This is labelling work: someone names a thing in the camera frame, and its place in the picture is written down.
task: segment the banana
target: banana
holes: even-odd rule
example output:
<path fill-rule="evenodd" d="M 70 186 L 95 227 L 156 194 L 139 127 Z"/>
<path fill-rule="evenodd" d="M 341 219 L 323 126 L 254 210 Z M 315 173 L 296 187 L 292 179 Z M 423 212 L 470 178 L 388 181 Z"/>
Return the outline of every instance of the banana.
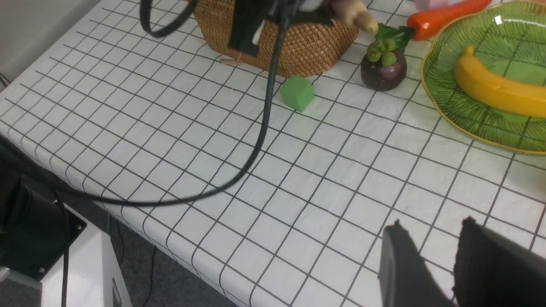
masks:
<path fill-rule="evenodd" d="M 487 70 L 468 46 L 455 63 L 455 80 L 467 95 L 492 108 L 546 118 L 546 87 L 512 81 Z"/>

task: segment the wicker basket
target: wicker basket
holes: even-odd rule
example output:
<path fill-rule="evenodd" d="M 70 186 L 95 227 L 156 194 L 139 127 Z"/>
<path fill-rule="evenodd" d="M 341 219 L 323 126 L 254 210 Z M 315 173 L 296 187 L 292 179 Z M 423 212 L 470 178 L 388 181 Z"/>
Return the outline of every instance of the wicker basket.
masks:
<path fill-rule="evenodd" d="M 227 47 L 233 7 L 233 0 L 199 0 L 194 16 L 206 42 L 220 54 L 269 70 L 277 25 L 266 23 L 260 37 L 260 53 L 257 57 L 242 54 Z M 285 78 L 292 75 L 306 77 L 320 74 L 334 66 L 357 36 L 357 29 L 341 26 L 338 22 L 334 27 L 315 24 L 292 26 L 284 41 L 277 74 Z"/>

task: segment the white grid tablecloth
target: white grid tablecloth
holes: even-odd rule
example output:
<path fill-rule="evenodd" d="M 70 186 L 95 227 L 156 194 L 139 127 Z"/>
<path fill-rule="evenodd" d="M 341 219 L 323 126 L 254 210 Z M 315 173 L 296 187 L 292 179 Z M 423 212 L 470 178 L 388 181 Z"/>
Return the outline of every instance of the white grid tablecloth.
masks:
<path fill-rule="evenodd" d="M 145 36 L 135 1 L 102 0 L 15 80 L 0 96 L 0 131 L 85 191 L 155 200 L 211 189 L 256 140 L 266 72 L 220 64 L 193 19 L 161 41 Z M 184 5 L 161 0 L 152 22 Z M 414 12 L 408 0 L 369 7 L 392 26 Z M 467 216 L 546 256 L 546 160 L 440 118 L 419 76 L 430 42 L 410 43 L 400 87 L 363 87 L 370 39 L 310 78 L 305 112 L 277 96 L 259 162 L 226 193 L 106 208 L 239 306 L 381 306 L 381 230 L 396 219 L 450 297 Z"/>

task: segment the green cube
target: green cube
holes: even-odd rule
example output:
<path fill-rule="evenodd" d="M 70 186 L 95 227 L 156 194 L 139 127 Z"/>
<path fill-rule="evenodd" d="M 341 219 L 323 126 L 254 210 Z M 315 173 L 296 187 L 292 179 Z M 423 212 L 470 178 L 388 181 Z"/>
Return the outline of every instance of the green cube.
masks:
<path fill-rule="evenodd" d="M 291 76 L 281 87 L 281 97 L 285 105 L 303 112 L 314 99 L 313 85 L 300 76 Z"/>

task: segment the green plate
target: green plate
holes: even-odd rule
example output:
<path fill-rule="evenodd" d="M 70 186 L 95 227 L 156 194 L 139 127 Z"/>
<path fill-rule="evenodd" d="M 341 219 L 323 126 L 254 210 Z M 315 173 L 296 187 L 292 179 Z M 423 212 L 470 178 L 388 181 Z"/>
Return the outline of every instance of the green plate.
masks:
<path fill-rule="evenodd" d="M 507 2 L 455 20 L 440 32 L 421 68 L 426 93 L 449 123 L 489 144 L 546 155 L 546 119 L 493 109 L 457 86 L 455 61 L 469 45 L 490 71 L 546 86 L 546 5 Z"/>

